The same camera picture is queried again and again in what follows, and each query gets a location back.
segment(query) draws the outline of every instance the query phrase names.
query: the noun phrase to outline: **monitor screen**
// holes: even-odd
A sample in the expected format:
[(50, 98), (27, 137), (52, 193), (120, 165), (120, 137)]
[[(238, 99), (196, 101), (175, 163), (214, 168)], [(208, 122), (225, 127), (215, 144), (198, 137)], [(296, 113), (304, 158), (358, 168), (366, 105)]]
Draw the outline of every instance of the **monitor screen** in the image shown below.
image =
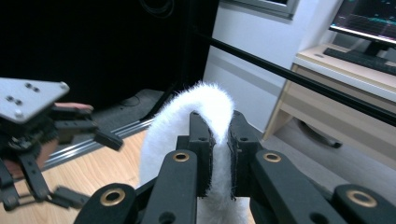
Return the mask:
[(396, 46), (396, 0), (344, 0), (330, 29)]

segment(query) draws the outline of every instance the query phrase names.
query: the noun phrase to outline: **desk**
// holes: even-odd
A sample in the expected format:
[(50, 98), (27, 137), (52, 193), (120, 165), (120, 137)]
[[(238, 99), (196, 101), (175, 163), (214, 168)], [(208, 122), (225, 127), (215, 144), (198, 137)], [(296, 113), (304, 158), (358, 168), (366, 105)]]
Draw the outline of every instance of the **desk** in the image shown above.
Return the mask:
[[(396, 113), (395, 76), (324, 55), (327, 47), (346, 50), (333, 45), (304, 50), (292, 71)], [(264, 140), (292, 117), (396, 170), (395, 127), (287, 81)]]

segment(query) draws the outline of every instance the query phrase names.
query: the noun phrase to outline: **white wall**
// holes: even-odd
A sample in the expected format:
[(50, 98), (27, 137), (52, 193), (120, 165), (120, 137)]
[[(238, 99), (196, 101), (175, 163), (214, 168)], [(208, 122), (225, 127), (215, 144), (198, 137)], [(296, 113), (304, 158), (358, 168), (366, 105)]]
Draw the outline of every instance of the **white wall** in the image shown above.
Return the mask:
[[(295, 54), (326, 42), (339, 0), (300, 0), (292, 21), (220, 2), (213, 37), (264, 60), (290, 68)], [(233, 97), (236, 109), (264, 132), (285, 79), (211, 48), (204, 81), (216, 82)]]

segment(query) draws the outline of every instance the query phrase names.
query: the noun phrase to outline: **computer monitor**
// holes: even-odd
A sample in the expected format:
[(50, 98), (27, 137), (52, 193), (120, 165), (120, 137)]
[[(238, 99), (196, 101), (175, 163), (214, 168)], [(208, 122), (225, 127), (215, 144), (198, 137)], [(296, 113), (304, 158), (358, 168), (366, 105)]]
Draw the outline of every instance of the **computer monitor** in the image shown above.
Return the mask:
[(360, 56), (367, 60), (373, 57), (378, 63), (376, 56), (381, 50), (396, 47), (396, 0), (344, 0), (330, 30), (370, 40)]

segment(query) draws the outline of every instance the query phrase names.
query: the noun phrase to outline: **white fabric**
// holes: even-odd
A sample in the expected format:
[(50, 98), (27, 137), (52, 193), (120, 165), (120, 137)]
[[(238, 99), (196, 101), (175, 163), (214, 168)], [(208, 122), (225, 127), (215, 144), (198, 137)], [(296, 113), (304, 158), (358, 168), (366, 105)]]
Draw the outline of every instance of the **white fabric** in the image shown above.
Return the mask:
[(233, 117), (233, 101), (218, 86), (200, 83), (184, 91), (155, 117), (144, 140), (140, 159), (140, 185), (156, 177), (165, 155), (176, 148), (179, 135), (189, 135), (190, 113), (201, 115), (216, 144), (213, 149), (211, 188), (198, 200), (197, 223), (248, 223), (247, 200), (231, 199), (231, 160), (227, 132)]

